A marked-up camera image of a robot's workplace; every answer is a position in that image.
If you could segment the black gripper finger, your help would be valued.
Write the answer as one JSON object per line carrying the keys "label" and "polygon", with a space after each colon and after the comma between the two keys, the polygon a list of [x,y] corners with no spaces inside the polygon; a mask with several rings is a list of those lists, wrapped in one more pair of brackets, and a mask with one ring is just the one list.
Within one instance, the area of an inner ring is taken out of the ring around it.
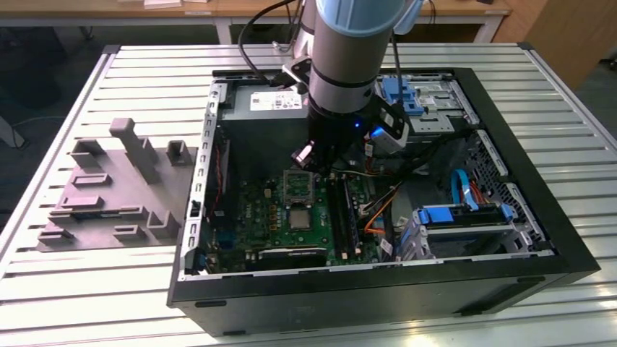
{"label": "black gripper finger", "polygon": [[322,169],[321,157],[318,156],[317,146],[313,140],[297,149],[290,159],[293,164],[303,171],[318,173]]}

